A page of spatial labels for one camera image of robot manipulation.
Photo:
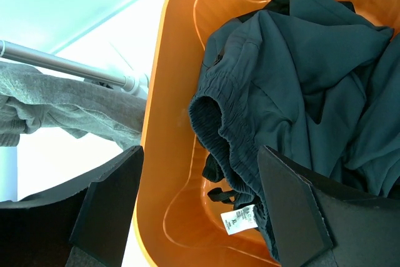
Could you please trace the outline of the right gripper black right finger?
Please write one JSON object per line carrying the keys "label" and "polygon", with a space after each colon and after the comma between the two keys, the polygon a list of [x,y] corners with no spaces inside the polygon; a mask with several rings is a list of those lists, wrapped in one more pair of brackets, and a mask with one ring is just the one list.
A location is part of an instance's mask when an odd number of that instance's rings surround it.
{"label": "right gripper black right finger", "polygon": [[399,266],[399,200],[350,188],[267,146],[258,165],[282,266]]}

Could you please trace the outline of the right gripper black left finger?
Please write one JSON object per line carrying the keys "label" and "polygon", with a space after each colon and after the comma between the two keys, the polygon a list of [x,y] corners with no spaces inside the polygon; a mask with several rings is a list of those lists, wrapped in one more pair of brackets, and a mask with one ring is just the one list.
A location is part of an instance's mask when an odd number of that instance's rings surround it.
{"label": "right gripper black left finger", "polygon": [[121,266],[143,161],[133,146],[55,187],[1,202],[1,266]]}

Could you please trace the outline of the black shorts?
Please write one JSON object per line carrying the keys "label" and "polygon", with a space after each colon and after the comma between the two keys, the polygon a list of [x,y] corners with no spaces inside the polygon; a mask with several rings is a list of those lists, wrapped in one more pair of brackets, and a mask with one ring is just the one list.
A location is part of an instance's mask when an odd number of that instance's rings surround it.
{"label": "black shorts", "polygon": [[[270,0],[263,8],[251,11],[236,17],[242,23],[253,17],[258,11],[268,10],[275,13],[289,15],[289,0]],[[212,183],[218,183],[224,179],[222,167],[218,164],[216,158],[209,153],[202,171],[202,176]],[[239,193],[235,190],[223,191],[220,187],[211,189],[207,196],[213,202],[222,202],[224,204],[233,204],[238,200]]]}

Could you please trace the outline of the dark navy shorts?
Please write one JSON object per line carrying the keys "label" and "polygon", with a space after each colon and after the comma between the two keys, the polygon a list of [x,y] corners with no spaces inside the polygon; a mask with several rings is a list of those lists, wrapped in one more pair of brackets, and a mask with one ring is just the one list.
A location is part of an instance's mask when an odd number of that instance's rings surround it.
{"label": "dark navy shorts", "polygon": [[399,192],[399,36],[349,1],[289,0],[208,39],[191,126],[279,259],[258,150],[376,196]]}

